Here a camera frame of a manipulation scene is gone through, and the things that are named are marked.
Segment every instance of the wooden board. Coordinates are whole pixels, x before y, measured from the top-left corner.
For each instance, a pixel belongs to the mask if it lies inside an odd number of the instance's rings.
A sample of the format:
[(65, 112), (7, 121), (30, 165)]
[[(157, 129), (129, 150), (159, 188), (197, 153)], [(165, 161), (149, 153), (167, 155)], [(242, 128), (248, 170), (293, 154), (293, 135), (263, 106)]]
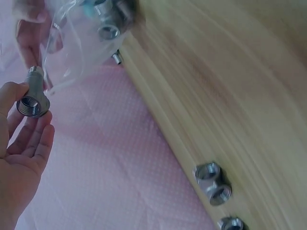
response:
[[(307, 2), (139, 0), (125, 67), (214, 221), (307, 229)], [(232, 198), (192, 170), (215, 161)]]

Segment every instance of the metal pipe fitting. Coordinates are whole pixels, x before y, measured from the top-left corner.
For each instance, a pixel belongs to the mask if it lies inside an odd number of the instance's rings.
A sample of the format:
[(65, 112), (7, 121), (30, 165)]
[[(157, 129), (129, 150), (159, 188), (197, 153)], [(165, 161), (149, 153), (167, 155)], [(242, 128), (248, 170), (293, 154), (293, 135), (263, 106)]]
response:
[(217, 222), (221, 230), (243, 230), (244, 222), (239, 218), (226, 217)]
[(102, 23), (98, 29), (99, 36), (104, 40), (117, 38), (121, 34), (120, 28), (123, 26), (123, 20), (113, 7), (113, 1), (97, 0), (94, 9)]
[(112, 55), (112, 58), (115, 60), (116, 64), (118, 64), (118, 65), (121, 64), (121, 58), (120, 58), (119, 50), (116, 51), (116, 53)]
[(113, 40), (125, 33), (135, 17), (134, 0), (96, 0), (94, 12), (101, 25), (98, 34), (102, 40)]
[(29, 91), (17, 102), (17, 110), (24, 116), (39, 118), (50, 108), (50, 101), (44, 95), (43, 69), (39, 66), (31, 67), (25, 82), (29, 84)]
[(223, 181), (221, 168), (215, 162), (196, 166), (193, 174), (212, 206), (222, 205), (230, 198), (232, 189)]

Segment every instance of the metal connector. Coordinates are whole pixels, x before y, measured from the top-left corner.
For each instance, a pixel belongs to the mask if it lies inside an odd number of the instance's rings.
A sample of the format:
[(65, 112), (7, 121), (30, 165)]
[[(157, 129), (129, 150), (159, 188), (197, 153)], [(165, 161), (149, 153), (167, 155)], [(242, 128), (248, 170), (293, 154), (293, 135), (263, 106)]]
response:
[(50, 108), (50, 101), (44, 95), (43, 69), (39, 66), (31, 67), (25, 82), (29, 84), (29, 91), (17, 102), (17, 110), (24, 116), (39, 118)]
[(119, 50), (116, 51), (116, 53), (112, 55), (112, 58), (115, 60), (116, 64), (118, 64), (118, 65), (121, 64), (121, 58), (120, 58)]
[(212, 206), (222, 205), (230, 198), (232, 189), (223, 181), (221, 168), (215, 162), (196, 166), (193, 174)]
[(243, 230), (244, 222), (240, 218), (226, 217), (217, 222), (221, 230)]

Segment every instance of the finger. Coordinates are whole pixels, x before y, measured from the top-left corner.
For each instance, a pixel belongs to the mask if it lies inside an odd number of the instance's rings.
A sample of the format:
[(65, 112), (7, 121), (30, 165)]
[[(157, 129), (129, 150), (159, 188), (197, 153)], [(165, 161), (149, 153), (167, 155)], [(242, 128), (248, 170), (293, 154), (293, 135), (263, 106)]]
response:
[(8, 125), (9, 125), (9, 139), (12, 138), (16, 128), (23, 121), (24, 115), (18, 112), (17, 109), (14, 109), (11, 115), (8, 117)]
[(34, 130), (36, 128), (38, 119), (28, 117), (24, 126), (20, 130), (18, 136), (16, 137), (16, 140), (8, 147), (7, 149), (7, 156), (8, 155), (16, 155), (16, 154), (22, 154), (29, 141), (31, 136), (34, 133)]
[(43, 23), (48, 16), (48, 12), (44, 6), (31, 6), (17, 2), (13, 6), (13, 15), (17, 20), (25, 20), (31, 23)]
[(27, 147), (25, 151), (22, 153), (22, 155), (25, 155), (27, 157), (33, 157), (37, 146), (41, 140), (42, 133), (46, 126), (50, 125), (50, 122), (52, 120), (52, 113), (48, 111), (44, 116), (39, 118), (37, 125), (35, 127), (35, 130), (29, 140), (29, 143), (27, 144)]
[(40, 174), (43, 173), (47, 165), (47, 162), (50, 156), (50, 152), (52, 149), (54, 133), (55, 133), (55, 130), (52, 125), (47, 125), (44, 128), (40, 142), (37, 146), (34, 157), (32, 158), (37, 163), (40, 169)]
[(15, 101), (20, 100), (28, 91), (28, 85), (19, 85), (8, 82), (0, 89), (0, 158), (6, 154), (10, 132), (7, 116)]
[(20, 100), (29, 90), (26, 83), (17, 84), (14, 82), (5, 83), (0, 89), (0, 115), (7, 118), (14, 103)]

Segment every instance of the pink fabric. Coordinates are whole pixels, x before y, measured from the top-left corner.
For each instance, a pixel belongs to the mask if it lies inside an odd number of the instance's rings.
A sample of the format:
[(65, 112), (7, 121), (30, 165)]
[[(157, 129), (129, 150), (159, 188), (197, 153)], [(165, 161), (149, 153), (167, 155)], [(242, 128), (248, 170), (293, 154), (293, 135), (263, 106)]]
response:
[[(2, 45), (0, 85), (22, 82), (16, 50)], [(50, 100), (54, 147), (17, 230), (214, 229), (122, 67), (111, 60)]]

